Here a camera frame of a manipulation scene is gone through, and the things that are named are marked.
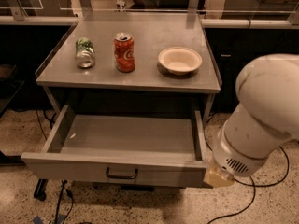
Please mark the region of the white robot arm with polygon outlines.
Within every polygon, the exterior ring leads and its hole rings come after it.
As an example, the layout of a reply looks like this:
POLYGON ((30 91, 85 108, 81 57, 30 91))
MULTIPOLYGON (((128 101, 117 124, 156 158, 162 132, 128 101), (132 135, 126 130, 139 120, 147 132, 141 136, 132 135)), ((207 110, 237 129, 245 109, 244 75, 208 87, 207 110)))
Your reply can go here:
POLYGON ((299 55, 249 62, 235 82, 239 104, 221 127, 204 181, 230 186, 264 166, 279 145, 299 139, 299 55))

